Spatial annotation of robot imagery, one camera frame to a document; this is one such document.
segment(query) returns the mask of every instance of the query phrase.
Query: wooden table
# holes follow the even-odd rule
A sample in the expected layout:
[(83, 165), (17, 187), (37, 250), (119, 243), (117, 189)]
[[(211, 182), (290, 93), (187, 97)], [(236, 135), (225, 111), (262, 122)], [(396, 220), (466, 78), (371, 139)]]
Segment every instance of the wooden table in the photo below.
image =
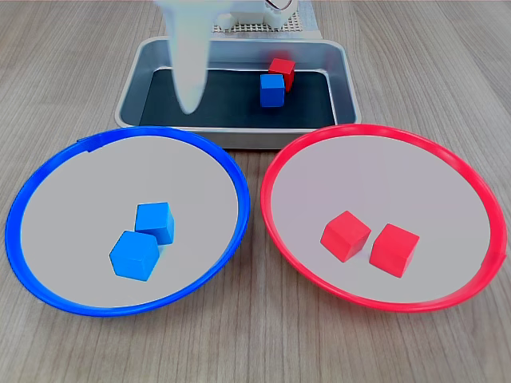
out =
[[(454, 150), (511, 222), (511, 2), (316, 2), (345, 46), (364, 122)], [(151, 2), (0, 2), (0, 209), (44, 161), (115, 128), (135, 49), (164, 34)], [(233, 153), (253, 215), (206, 286), (129, 318), (81, 318), (39, 302), (0, 257), (0, 381), (511, 381), (511, 264), (476, 298), (397, 315), (337, 299), (291, 268), (261, 218), (275, 153)]]

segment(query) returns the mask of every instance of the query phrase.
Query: red rim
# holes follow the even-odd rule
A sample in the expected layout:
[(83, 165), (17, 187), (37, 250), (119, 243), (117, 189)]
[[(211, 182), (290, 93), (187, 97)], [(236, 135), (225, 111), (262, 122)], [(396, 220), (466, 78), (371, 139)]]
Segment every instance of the red rim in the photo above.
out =
[[(392, 303), (380, 302), (372, 299), (359, 297), (350, 294), (336, 286), (322, 280), (316, 274), (309, 271), (293, 254), (286, 248), (283, 240), (280, 238), (279, 233), (273, 222), (273, 215), (271, 213), (271, 192), (273, 190), (274, 182), (280, 169), (290, 160), (296, 153), (302, 149), (330, 138), (341, 136), (381, 136), (388, 137), (395, 140), (404, 141), (408, 144), (418, 146), (434, 154), (446, 162), (450, 167), (456, 170), (467, 182), (472, 186), (474, 191), (479, 195), (489, 218), (490, 238), (488, 251), (486, 252), (485, 259), (481, 265), (478, 273), (460, 290), (445, 296), (444, 298), (435, 299), (427, 302), (416, 303)], [(505, 261), (505, 247), (507, 244), (507, 232), (499, 203), (489, 189), (486, 182), (462, 159), (443, 148), (433, 141), (427, 140), (421, 136), (417, 136), (410, 132), (405, 132), (396, 128), (390, 128), (380, 125), (370, 124), (346, 124), (339, 126), (331, 126), (322, 128), (320, 130), (308, 133), (301, 136), (299, 139), (291, 142), (286, 146), (276, 158), (271, 162), (266, 175), (263, 179), (261, 187), (261, 211), (263, 213), (264, 223), (270, 233), (273, 242), (278, 247), (282, 255), (287, 261), (303, 276), (317, 284), (324, 290), (344, 298), (350, 302), (357, 303), (362, 306), (371, 307), (378, 310), (406, 312), (406, 313), (420, 313), (426, 311), (442, 310), (448, 307), (456, 306), (481, 292), (491, 282), (493, 277), (500, 270), (502, 263)]]

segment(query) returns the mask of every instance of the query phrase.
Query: blue cube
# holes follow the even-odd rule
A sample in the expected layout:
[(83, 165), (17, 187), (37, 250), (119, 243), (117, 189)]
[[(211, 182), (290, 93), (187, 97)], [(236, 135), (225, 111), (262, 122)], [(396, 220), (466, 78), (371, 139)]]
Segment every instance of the blue cube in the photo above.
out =
[(282, 74), (261, 74), (261, 106), (278, 108), (284, 105), (286, 85)]
[(152, 235), (125, 231), (110, 252), (116, 275), (147, 282), (160, 257)]
[(174, 217), (166, 202), (144, 203), (137, 207), (135, 231), (153, 235), (158, 245), (174, 242)]

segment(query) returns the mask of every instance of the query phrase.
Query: silver tray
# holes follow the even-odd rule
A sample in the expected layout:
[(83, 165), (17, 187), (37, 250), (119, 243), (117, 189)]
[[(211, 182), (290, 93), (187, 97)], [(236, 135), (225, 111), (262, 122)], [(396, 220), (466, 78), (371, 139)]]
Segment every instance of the silver tray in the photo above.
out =
[[(213, 38), (209, 58), (210, 70), (264, 71), (278, 55), (296, 62), (296, 72), (318, 72), (327, 79), (335, 124), (358, 123), (358, 105), (353, 90), (344, 48), (326, 40), (283, 40)], [(167, 37), (143, 41), (121, 94), (115, 120), (121, 127), (140, 125), (153, 74), (171, 69)], [(175, 126), (200, 134), (230, 149), (281, 149), (295, 138), (315, 128), (254, 128)]]

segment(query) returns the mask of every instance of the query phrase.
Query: metal tray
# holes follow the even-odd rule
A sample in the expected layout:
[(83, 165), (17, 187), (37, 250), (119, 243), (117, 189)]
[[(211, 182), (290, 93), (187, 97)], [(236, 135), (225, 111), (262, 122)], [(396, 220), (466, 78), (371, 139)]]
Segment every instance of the metal tray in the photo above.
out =
[[(327, 107), (331, 109), (331, 121), (333, 124), (359, 122), (358, 106), (350, 71), (348, 69), (346, 53), (339, 44), (325, 40), (240, 38), (215, 38), (212, 39), (211, 44), (212, 47), (209, 59), (210, 72), (214, 70), (244, 73), (263, 72), (267, 70), (273, 58), (283, 57), (296, 62), (295, 82), (298, 82), (297, 79), (299, 76), (305, 76), (301, 73), (321, 73), (326, 80), (326, 84), (322, 89), (325, 89), (324, 92), (328, 93), (328, 95), (323, 95), (323, 99), (330, 101), (330, 105)], [(162, 70), (169, 69), (172, 70), (172, 62), (168, 55), (167, 38), (158, 37), (143, 41), (136, 53), (135, 61), (129, 72), (128, 80), (121, 94), (121, 99), (115, 113), (116, 122), (121, 127), (138, 126), (141, 125), (142, 121), (145, 125), (172, 126), (173, 128), (195, 132), (212, 140), (222, 148), (267, 150), (281, 149), (295, 138), (323, 127), (317, 126), (312, 128), (311, 124), (305, 127), (300, 126), (300, 121), (302, 120), (300, 118), (297, 118), (298, 122), (296, 123), (293, 122), (289, 124), (288, 121), (286, 121), (287, 125), (291, 125), (291, 127), (287, 126), (286, 128), (276, 128), (275, 126), (271, 126), (271, 124), (267, 124), (266, 126), (250, 126), (250, 124), (246, 124), (245, 126), (232, 127), (232, 124), (228, 124), (228, 121), (226, 121), (225, 124), (221, 124), (218, 118), (215, 124), (212, 124), (212, 120), (214, 119), (209, 119), (207, 117), (200, 122), (197, 122), (197, 118), (194, 120), (191, 117), (189, 120), (186, 120), (187, 117), (185, 115), (176, 115), (176, 113), (179, 113), (176, 112), (179, 111), (179, 109), (176, 105), (169, 105), (168, 102), (171, 101), (160, 100), (154, 96), (148, 97), (150, 96), (150, 91), (153, 86), (158, 86), (160, 89), (165, 88), (168, 94), (171, 93), (168, 91), (168, 88), (172, 86), (171, 81), (167, 80), (165, 84), (154, 84), (155, 81), (162, 78), (161, 75), (155, 76), (155, 73), (161, 74)], [(208, 91), (208, 86), (210, 86), (209, 82), (208, 80), (206, 91)], [(316, 88), (309, 86), (308, 89), (311, 89), (311, 93), (314, 91), (317, 92)], [(256, 89), (254, 87), (251, 91), (258, 93), (259, 88)], [(316, 105), (314, 103), (316, 97), (309, 97), (310, 105)], [(206, 102), (204, 96), (201, 104)], [(301, 106), (304, 104), (306, 104), (305, 101), (301, 101)], [(311, 106), (308, 111), (301, 108), (299, 112), (302, 113), (302, 116), (311, 117), (312, 113), (318, 113), (317, 110), (312, 110), (313, 106)], [(159, 120), (155, 118), (154, 122), (152, 122), (151, 118), (147, 118), (147, 113), (145, 114), (146, 108), (151, 109), (152, 113), (156, 114), (158, 114), (159, 111), (168, 114), (168, 109), (171, 108), (175, 113), (173, 116), (176, 118), (170, 116), (167, 120), (163, 121), (161, 118)], [(233, 114), (236, 113), (235, 109), (236, 108), (233, 108), (232, 113), (227, 114), (235, 116)], [(175, 121), (177, 120), (181, 122), (194, 120), (194, 123), (187, 123), (191, 126), (180, 126), (176, 124)]]

